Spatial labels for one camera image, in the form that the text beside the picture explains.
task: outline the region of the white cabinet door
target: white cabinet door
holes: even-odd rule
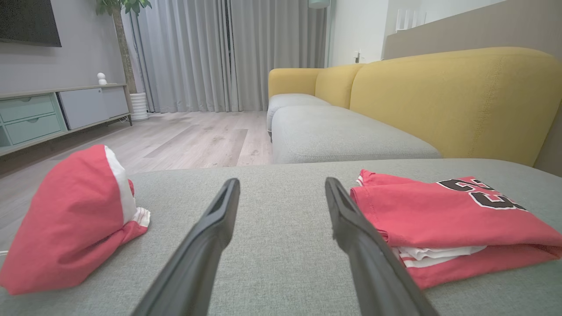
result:
[[[107,118],[129,113],[123,87],[102,88]]]
[[[109,118],[101,88],[58,93],[70,130]]]

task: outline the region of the gray ottoman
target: gray ottoman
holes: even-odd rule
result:
[[[272,131],[275,164],[441,158],[421,139],[337,106],[279,109]]]
[[[281,109],[282,107],[287,106],[306,106],[306,105],[331,105],[326,101],[317,98],[315,96],[311,96],[310,94],[303,94],[303,93],[286,93],[286,94],[276,94],[269,99],[269,106],[268,106],[268,118],[266,122],[266,126],[268,132],[271,133],[271,120],[273,120],[273,116],[277,110]]]
[[[425,182],[472,175],[562,231],[562,178],[511,162],[424,159],[324,162],[137,174],[148,232],[121,246],[80,286],[10,297],[2,315],[128,315],[228,178],[241,181],[233,239],[210,315],[359,315],[347,255],[332,240],[326,177],[349,189],[368,169]],[[442,315],[559,315],[562,262],[479,276],[427,290]]]

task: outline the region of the sofa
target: sofa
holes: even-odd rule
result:
[[[346,189],[362,169],[425,182],[475,176],[562,232],[562,178],[513,162],[407,159],[169,170],[135,174],[146,234],[128,242],[81,285],[9,296],[2,315],[130,314],[224,181],[241,181],[234,234],[223,252],[209,315],[359,315],[348,257],[332,239],[326,177]],[[559,315],[562,261],[425,290],[441,315]]]
[[[269,74],[276,164],[486,158],[533,166],[562,99],[562,66],[496,47]]]

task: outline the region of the floor plank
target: floor plank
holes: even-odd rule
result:
[[[73,152],[111,148],[129,174],[271,164],[266,112],[182,112],[115,123],[0,157],[0,250],[7,250],[47,173]]]

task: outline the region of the drawer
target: drawer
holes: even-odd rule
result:
[[[0,116],[4,123],[55,111],[50,95],[0,101]]]
[[[8,124],[5,127],[14,145],[61,130],[56,114]]]

